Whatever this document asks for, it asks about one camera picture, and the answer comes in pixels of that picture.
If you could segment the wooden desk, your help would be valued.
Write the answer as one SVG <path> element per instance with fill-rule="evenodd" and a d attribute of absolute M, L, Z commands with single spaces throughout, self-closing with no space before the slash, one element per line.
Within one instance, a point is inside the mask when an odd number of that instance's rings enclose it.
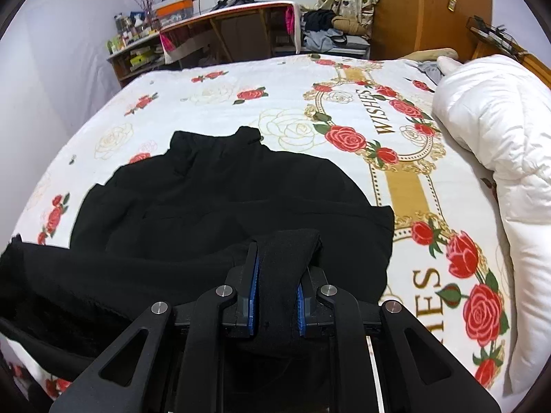
<path fill-rule="evenodd" d="M 227 63 L 302 52 L 300 5 L 268 1 L 216 9 L 160 29 L 167 64 L 208 49 Z"/>

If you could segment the white duvet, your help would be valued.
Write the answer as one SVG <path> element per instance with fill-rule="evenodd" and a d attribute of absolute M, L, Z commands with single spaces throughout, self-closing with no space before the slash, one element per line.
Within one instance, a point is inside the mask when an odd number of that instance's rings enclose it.
<path fill-rule="evenodd" d="M 514 269 L 514 392 L 526 392 L 550 356 L 550 89 L 504 55 L 455 67 L 433 113 L 493 173 Z"/>

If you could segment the wooden headboard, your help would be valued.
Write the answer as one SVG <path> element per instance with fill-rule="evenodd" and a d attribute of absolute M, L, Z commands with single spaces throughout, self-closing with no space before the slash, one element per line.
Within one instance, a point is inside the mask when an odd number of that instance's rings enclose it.
<path fill-rule="evenodd" d="M 505 55 L 517 61 L 535 76 L 539 77 L 546 87 L 551 88 L 550 68 L 541 62 L 536 56 L 529 53 L 527 50 L 523 50 L 522 47 L 518 47 L 516 44 L 512 47 L 504 47 L 495 41 L 478 40 L 475 51 L 472 54 L 472 59 L 479 59 L 495 54 Z"/>

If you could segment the wooden wardrobe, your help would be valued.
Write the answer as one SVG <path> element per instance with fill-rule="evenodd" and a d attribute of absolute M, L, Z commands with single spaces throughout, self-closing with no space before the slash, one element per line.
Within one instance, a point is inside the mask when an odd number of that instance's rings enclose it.
<path fill-rule="evenodd" d="M 398 59 L 416 50 L 451 47 L 464 62 L 477 40 L 467 22 L 490 22 L 492 0 L 379 0 L 374 7 L 371 58 Z"/>

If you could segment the orange storage box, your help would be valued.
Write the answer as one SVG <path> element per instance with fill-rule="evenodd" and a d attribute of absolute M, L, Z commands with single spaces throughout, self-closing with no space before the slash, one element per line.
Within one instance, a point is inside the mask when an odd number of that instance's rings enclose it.
<path fill-rule="evenodd" d="M 193 15 L 193 0 L 164 0 L 153 6 L 161 26 L 177 23 Z"/>

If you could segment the low wooden shelf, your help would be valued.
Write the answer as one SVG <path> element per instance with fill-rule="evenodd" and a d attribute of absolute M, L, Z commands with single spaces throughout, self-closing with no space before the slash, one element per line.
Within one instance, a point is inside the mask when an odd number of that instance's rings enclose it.
<path fill-rule="evenodd" d="M 121 88 L 149 71 L 165 65 L 160 34 L 152 34 L 114 52 L 107 58 Z"/>

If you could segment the black coat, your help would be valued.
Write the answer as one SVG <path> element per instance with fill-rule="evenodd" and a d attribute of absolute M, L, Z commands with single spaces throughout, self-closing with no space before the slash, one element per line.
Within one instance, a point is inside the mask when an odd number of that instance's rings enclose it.
<path fill-rule="evenodd" d="M 1 257 L 1 331 L 50 372 L 74 376 L 146 307 L 196 300 L 245 262 L 315 245 L 329 281 L 376 302 L 394 213 L 328 159 L 276 152 L 258 130 L 178 131 L 84 198 L 67 247 L 14 239 Z"/>

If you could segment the floral rose bedsheet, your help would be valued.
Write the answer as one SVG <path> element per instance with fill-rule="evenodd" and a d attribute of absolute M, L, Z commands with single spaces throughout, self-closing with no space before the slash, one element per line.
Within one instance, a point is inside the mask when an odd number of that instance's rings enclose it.
<path fill-rule="evenodd" d="M 492 178 L 433 117 L 434 84 L 405 60 L 306 55 L 150 72 L 91 117 L 38 181 L 15 226 L 67 246 L 95 184 L 164 153 L 173 133 L 259 130 L 274 151 L 329 159 L 396 215 L 384 299 L 404 304 L 501 409 L 516 339 L 513 279 Z"/>

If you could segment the clothes pile on chair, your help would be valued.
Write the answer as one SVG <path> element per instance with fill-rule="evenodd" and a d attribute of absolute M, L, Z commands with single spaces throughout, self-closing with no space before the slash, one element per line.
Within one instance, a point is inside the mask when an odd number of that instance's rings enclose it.
<path fill-rule="evenodd" d="M 329 9 L 303 12 L 301 36 L 304 53 L 323 53 L 352 58 L 370 56 L 371 28 Z"/>

